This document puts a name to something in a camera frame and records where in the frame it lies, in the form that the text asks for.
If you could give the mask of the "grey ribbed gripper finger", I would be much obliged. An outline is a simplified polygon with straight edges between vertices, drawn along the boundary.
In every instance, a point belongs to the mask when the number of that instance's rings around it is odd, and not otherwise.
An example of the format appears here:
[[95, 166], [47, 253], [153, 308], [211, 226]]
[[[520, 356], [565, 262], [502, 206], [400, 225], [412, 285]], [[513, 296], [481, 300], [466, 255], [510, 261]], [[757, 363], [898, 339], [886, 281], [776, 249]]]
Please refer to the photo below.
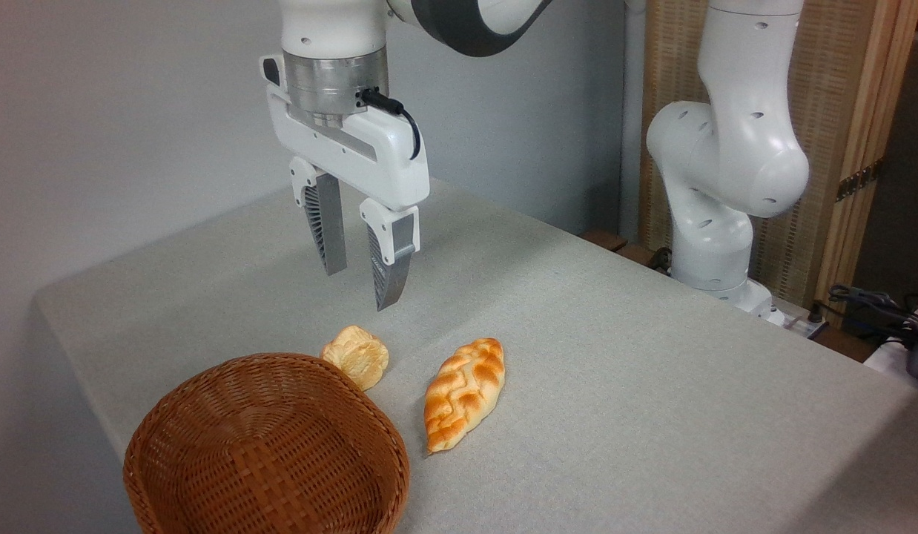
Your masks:
[[407, 285], [409, 264], [420, 250], [418, 214], [417, 206], [393, 211], [371, 197], [360, 204], [360, 215], [368, 228], [378, 311], [397, 303]]
[[289, 165], [295, 202], [304, 212], [328, 276], [347, 267], [340, 181], [293, 156]]

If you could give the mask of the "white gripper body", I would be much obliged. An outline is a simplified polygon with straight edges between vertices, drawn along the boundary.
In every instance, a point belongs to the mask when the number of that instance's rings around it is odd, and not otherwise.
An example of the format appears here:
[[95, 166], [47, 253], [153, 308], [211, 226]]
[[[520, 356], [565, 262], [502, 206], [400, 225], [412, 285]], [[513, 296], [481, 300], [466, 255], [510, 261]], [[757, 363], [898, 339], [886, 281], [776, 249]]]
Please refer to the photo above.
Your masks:
[[284, 148], [346, 182], [393, 211], [406, 210], [431, 192], [426, 150], [415, 159], [415, 135], [407, 119], [370, 106], [343, 119], [339, 128], [314, 124], [290, 105], [282, 55], [260, 57], [267, 105]]

